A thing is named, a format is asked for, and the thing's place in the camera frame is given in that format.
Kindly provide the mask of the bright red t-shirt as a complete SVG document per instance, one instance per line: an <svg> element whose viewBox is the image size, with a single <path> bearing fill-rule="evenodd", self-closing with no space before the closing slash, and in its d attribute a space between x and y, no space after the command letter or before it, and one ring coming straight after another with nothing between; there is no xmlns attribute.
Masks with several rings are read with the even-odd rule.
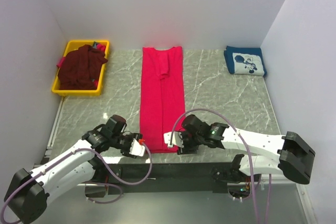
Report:
<svg viewBox="0 0 336 224"><path fill-rule="evenodd" d="M142 48L140 133L151 153L171 153L164 134L185 112L183 49Z"/></svg>

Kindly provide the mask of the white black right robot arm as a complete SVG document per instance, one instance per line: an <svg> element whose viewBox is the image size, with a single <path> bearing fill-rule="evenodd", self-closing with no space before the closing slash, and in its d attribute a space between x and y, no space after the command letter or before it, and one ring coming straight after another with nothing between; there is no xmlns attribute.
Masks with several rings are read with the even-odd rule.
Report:
<svg viewBox="0 0 336 224"><path fill-rule="evenodd" d="M314 159L312 147L297 133L261 134L225 123L207 124L196 115L188 115L182 130L165 134L167 146L176 146L180 155L196 153L198 146L236 150L230 175L241 182L256 174L284 175L297 184L310 183Z"/></svg>

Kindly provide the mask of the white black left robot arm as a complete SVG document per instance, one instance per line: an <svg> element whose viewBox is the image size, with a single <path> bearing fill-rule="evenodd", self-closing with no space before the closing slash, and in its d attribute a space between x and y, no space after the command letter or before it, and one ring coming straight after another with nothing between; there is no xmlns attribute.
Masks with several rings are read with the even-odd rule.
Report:
<svg viewBox="0 0 336 224"><path fill-rule="evenodd" d="M110 117L86 132L62 154L30 171L22 168L12 177L1 209L1 223L6 223L5 210L9 208L18 223L32 223L47 206L75 186L91 181L99 183L105 170L117 181L127 184L108 166L101 156L110 148L120 150L126 157L142 157L148 148L140 133L125 133L126 120L118 115Z"/></svg>

